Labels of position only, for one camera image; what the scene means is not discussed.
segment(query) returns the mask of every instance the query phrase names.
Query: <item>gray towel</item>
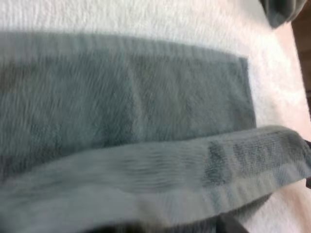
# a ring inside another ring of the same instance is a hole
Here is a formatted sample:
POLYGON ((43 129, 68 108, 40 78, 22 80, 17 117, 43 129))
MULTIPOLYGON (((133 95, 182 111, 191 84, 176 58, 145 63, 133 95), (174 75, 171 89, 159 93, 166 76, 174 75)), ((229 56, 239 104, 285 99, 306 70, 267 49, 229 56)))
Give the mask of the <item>gray towel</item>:
POLYGON ((176 227, 311 175, 297 133, 255 129, 247 61, 232 54, 2 33, 0 83, 0 232, 176 227))
POLYGON ((260 0, 270 25, 277 28, 296 18, 307 0, 260 0))

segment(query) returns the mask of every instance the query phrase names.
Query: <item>folded towel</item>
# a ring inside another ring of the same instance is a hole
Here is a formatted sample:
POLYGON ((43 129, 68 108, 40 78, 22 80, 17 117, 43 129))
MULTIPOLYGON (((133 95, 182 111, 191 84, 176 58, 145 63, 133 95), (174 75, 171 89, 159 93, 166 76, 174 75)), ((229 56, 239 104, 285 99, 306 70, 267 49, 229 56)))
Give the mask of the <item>folded towel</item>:
POLYGON ((165 230, 311 175, 297 133, 255 129, 245 58, 54 33, 0 34, 0 54, 0 232, 165 230))

